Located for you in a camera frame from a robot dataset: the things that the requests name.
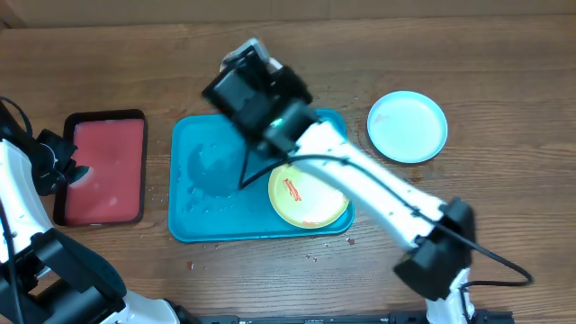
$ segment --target light blue plate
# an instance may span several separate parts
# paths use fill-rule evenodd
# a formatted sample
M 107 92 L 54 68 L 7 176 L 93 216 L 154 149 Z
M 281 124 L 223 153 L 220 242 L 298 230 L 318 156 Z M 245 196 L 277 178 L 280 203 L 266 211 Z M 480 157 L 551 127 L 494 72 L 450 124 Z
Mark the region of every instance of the light blue plate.
M 342 116 L 318 115 L 346 135 Z M 238 191 L 244 140 L 223 115 L 189 116 L 172 133 L 168 228 L 183 242 L 269 239 L 339 234 L 354 221 L 352 203 L 342 216 L 320 229 L 301 229 L 283 220 L 268 197 L 266 175 Z M 249 178 L 270 161 L 251 154 Z
M 446 144 L 448 122 L 432 99 L 411 91 L 380 98 L 368 114 L 368 136 L 387 158 L 421 163 Z

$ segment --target yellow bowl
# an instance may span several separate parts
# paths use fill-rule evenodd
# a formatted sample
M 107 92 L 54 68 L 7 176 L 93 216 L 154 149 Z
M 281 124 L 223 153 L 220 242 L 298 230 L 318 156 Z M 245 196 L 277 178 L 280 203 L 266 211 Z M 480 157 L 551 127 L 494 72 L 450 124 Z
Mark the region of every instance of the yellow bowl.
M 280 217 L 303 229 L 331 224 L 349 204 L 343 193 L 295 166 L 279 166 L 272 171 L 268 195 Z

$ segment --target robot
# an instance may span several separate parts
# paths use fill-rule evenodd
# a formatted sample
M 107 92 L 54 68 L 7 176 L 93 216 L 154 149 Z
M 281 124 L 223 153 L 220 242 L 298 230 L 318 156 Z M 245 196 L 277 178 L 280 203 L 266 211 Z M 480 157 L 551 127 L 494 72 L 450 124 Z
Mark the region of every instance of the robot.
M 244 181 L 249 185 L 273 167 L 293 164 L 355 201 L 382 225 L 404 257 L 396 275 L 426 299 L 427 310 L 384 317 L 346 318 L 347 323 L 514 323 L 508 312 L 476 310 L 473 285 L 522 286 L 533 282 L 523 268 L 475 242 L 472 207 L 446 203 L 405 183 L 373 161 L 309 107 L 311 94 L 296 74 L 252 39 L 222 61 L 202 96 L 228 117 L 247 146 L 280 162 Z M 101 256 L 54 229 L 39 195 L 54 194 L 86 171 L 72 159 L 77 149 L 49 130 L 37 139 L 23 130 L 0 101 L 0 313 L 16 323 L 281 323 L 287 319 L 195 318 L 168 300 L 151 300 L 126 289 Z M 519 272 L 523 282 L 468 282 L 477 250 Z M 28 294 L 47 272 L 60 279 Z M 291 322 L 340 318 L 301 318 Z

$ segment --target wall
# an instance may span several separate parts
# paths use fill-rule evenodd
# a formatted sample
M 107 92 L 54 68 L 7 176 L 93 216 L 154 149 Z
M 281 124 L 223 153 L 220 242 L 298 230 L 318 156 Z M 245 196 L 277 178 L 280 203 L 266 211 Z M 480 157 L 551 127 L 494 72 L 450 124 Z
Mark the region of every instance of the wall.
M 0 0 L 18 27 L 576 14 L 576 0 Z

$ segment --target black cable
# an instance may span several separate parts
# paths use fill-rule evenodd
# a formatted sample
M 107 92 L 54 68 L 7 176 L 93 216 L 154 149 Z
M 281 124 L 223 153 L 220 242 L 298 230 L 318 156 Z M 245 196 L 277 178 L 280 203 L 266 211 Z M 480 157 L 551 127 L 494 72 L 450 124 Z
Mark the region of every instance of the black cable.
M 439 222 L 430 219 L 428 216 L 426 216 L 422 212 L 420 212 L 420 209 L 418 207 L 412 206 L 408 201 L 406 201 L 402 196 L 400 196 L 398 193 L 393 191 L 387 184 L 385 184 L 377 176 L 373 175 L 372 173 L 370 173 L 368 170 L 366 170 L 362 166 L 359 166 L 357 163 L 350 161 L 347 157 L 333 157 L 333 156 L 321 155 L 321 154 L 310 154 L 310 155 L 304 155 L 304 156 L 298 156 L 298 157 L 288 157 L 284 160 L 275 162 L 272 165 L 263 168 L 261 171 L 259 171 L 255 175 L 252 175 L 246 182 L 244 182 L 243 179 L 244 179 L 244 174 L 246 172 L 246 163 L 248 161 L 248 149 L 247 149 L 247 155 L 246 155 L 245 160 L 244 160 L 245 165 L 242 167 L 242 173 L 240 175 L 239 189 L 241 190 L 241 189 L 245 188 L 246 186 L 252 184 L 258 178 L 260 178 L 261 176 L 267 174 L 268 172 L 274 170 L 275 168 L 277 168 L 279 166 L 282 166 L 285 164 L 291 164 L 293 162 L 301 161 L 301 160 L 305 160 L 305 159 L 321 159 L 321 160 L 336 161 L 336 162 L 342 163 L 345 166 L 354 167 L 358 171 L 360 171 L 363 174 L 365 174 L 366 176 L 368 176 L 374 182 L 376 182 L 379 186 L 381 186 L 384 190 L 386 190 L 392 197 L 394 197 L 396 200 L 401 202 L 406 208 L 412 210 L 412 214 L 414 216 L 418 216 L 418 217 L 422 218 L 424 221 L 433 225 L 435 228 L 442 230 L 445 234 L 452 237 L 452 239 L 456 239 L 456 240 L 460 241 L 462 244 L 468 246 L 469 248 L 480 252 L 481 254 L 485 255 L 486 257 L 489 257 L 492 260 L 516 271 L 517 273 L 523 275 L 526 278 L 526 280 L 522 281 L 522 282 L 473 281 L 473 282 L 469 282 L 469 283 L 463 283 L 460 286 L 459 291 L 460 291 L 460 299 L 461 299 L 462 308 L 463 308 L 463 315 L 465 316 L 466 322 L 468 324 L 471 324 L 471 321 L 469 318 L 468 310 L 466 309 L 466 301 L 465 301 L 465 295 L 464 294 L 467 292 L 469 287 L 472 287 L 475 285 L 499 286 L 499 287 L 522 287 L 522 286 L 527 286 L 527 285 L 534 282 L 534 278 L 532 277 L 532 275 L 527 270 L 522 268 L 520 265 L 517 265 L 511 261 L 508 261 L 506 258 L 504 258 L 502 256 L 499 256 L 495 253 L 490 252 L 487 248 L 485 248 L 481 245 L 478 245 L 478 244 L 470 241 L 467 238 L 464 238 L 462 235 L 454 232 L 453 230 L 447 228 L 446 226 L 440 224 Z
M 26 116 L 26 114 L 24 113 L 22 108 L 20 108 L 20 106 L 18 104 L 16 104 L 15 102 L 6 98 L 3 95 L 0 95 L 0 101 L 5 101 L 5 102 L 11 104 L 14 108 L 16 108 L 18 110 L 18 113 L 20 113 L 20 115 L 22 116 L 22 119 L 24 120 L 24 125 L 26 126 L 26 132 L 28 133 L 28 135 L 32 136 L 32 124 L 30 123 L 28 116 Z
M 10 231 L 10 225 L 8 225 L 8 219 L 4 213 L 4 208 L 0 203 L 0 221 L 2 222 L 2 228 L 4 229 L 4 239 L 6 240 L 6 245 L 8 246 L 8 272 L 10 273 L 10 287 L 12 288 L 12 295 L 14 297 L 14 307 L 16 308 L 16 318 L 18 323 L 24 324 L 24 312 L 22 309 L 22 301 L 20 300 L 20 294 L 18 289 L 18 279 L 16 278 L 16 263 L 15 263 L 15 253 L 14 253 L 14 237 Z

